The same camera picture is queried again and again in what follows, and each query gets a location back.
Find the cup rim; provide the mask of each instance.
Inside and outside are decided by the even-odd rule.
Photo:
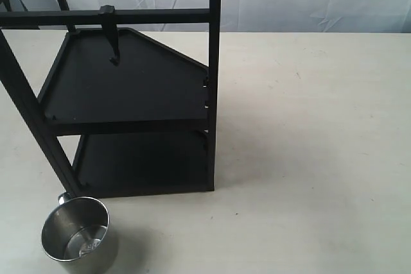
[[[45,253],[49,258],[51,258],[51,259],[53,259],[53,260],[56,260],[56,261],[58,261],[58,262],[71,262],[71,261],[75,261],[75,260],[84,258],[84,257],[86,257],[87,255],[89,255],[90,253],[92,253],[92,252],[94,252],[95,250],[97,250],[98,247],[99,247],[99,245],[98,245],[98,246],[97,246],[94,250],[92,250],[90,253],[86,253],[86,254],[84,254],[84,255],[82,255],[82,256],[78,256],[78,257],[72,258],[72,259],[59,259],[59,258],[56,258],[56,257],[50,255],[50,254],[47,252],[47,250],[44,248],[44,245],[43,245],[43,233],[44,233],[44,227],[46,226],[46,222],[49,220],[49,218],[50,218],[52,215],[54,215],[55,212],[57,212],[59,209],[61,209],[62,207],[64,207],[64,205],[67,205],[68,203],[70,203],[70,202],[72,202],[72,201],[74,201],[74,200],[80,200],[80,199],[88,199],[88,200],[93,200],[93,201],[98,202],[98,203],[105,209],[105,212],[107,213],[107,228],[106,228],[106,231],[105,231],[103,237],[101,238],[101,242],[103,242],[105,236],[107,235],[107,231],[109,230],[109,227],[110,227],[110,215],[109,215],[109,210],[108,210],[107,207],[104,205],[104,203],[102,203],[101,201],[99,201],[99,200],[96,199],[96,198],[88,197],[88,196],[81,196],[81,197],[76,197],[76,198],[70,199],[69,201],[67,201],[67,202],[65,202],[65,203],[63,203],[63,204],[58,205],[57,207],[55,207],[55,209],[54,209],[53,211],[50,212],[50,214],[48,215],[48,217],[47,217],[46,220],[44,221],[44,224],[43,224],[43,227],[41,228],[41,233],[40,233],[40,243],[41,243],[41,248],[43,249],[44,253]]]

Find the shelf panel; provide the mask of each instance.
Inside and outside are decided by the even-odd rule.
[[[98,198],[209,191],[200,132],[82,136],[73,169]]]
[[[67,34],[38,97],[57,135],[206,129],[206,66],[130,29],[119,48],[116,67],[101,30]]]

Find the table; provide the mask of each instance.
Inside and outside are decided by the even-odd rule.
[[[38,91],[65,32],[4,33]],[[207,60],[206,33],[148,35]],[[221,40],[216,191],[104,200],[111,273],[408,273],[411,35]],[[2,87],[0,107],[0,272],[63,273],[40,247],[62,186]]]

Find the stainless steel cup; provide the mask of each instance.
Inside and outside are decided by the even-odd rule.
[[[59,197],[41,232],[42,247],[50,258],[73,274],[107,271],[118,251],[109,212],[97,199]]]

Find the shelf unit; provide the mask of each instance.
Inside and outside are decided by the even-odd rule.
[[[214,190],[221,0],[169,10],[70,11],[58,3],[61,11],[0,13],[0,26],[67,26],[37,98],[1,32],[0,79],[66,191],[105,198]],[[208,66],[117,29],[197,22],[209,24]],[[62,135],[81,136],[73,165]]]

